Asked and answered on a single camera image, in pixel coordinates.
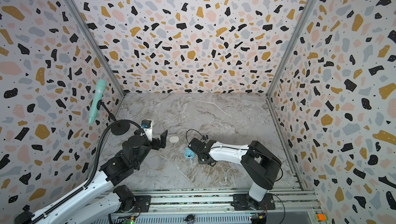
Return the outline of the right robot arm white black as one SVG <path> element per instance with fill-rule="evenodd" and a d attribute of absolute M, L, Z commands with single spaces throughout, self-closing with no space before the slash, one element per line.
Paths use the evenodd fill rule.
<path fill-rule="evenodd" d="M 282 163 L 263 144 L 252 141 L 249 145 L 229 145 L 214 140 L 205 143 L 193 138 L 188 148 L 198 156 L 199 164 L 213 165 L 224 161 L 245 169 L 253 182 L 247 194 L 233 195 L 231 205 L 236 211 L 275 209 L 269 192 L 282 171 Z"/>

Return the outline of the white earbud charging case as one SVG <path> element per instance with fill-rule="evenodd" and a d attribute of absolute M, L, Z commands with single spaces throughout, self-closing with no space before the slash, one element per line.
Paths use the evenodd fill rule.
<path fill-rule="evenodd" d="M 169 138 L 169 142 L 172 144 L 178 143 L 179 142 L 179 137 L 178 136 L 171 136 Z"/>

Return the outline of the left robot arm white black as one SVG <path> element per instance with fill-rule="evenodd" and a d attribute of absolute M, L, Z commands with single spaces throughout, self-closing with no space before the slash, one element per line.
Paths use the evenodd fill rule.
<path fill-rule="evenodd" d="M 122 149 L 102 166 L 99 166 L 100 153 L 107 133 L 117 125 L 132 124 L 137 127 L 134 135 L 122 144 Z M 143 120 L 137 124 L 131 120 L 119 120 L 109 125 L 101 135 L 89 178 L 72 193 L 56 202 L 15 219 L 16 224 L 89 224 L 103 215 L 118 210 L 129 211 L 140 206 L 131 190 L 120 183 L 131 176 L 152 150 L 165 148 L 168 131 L 159 138 L 152 137 L 152 122 Z"/>

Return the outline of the blue earbud charging case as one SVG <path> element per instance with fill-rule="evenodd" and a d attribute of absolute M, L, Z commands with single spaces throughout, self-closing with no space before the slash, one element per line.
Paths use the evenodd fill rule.
<path fill-rule="evenodd" d="M 184 157 L 185 157 L 186 159 L 193 159 L 193 158 L 195 157 L 195 153 L 194 153 L 191 149 L 185 148 Z"/>

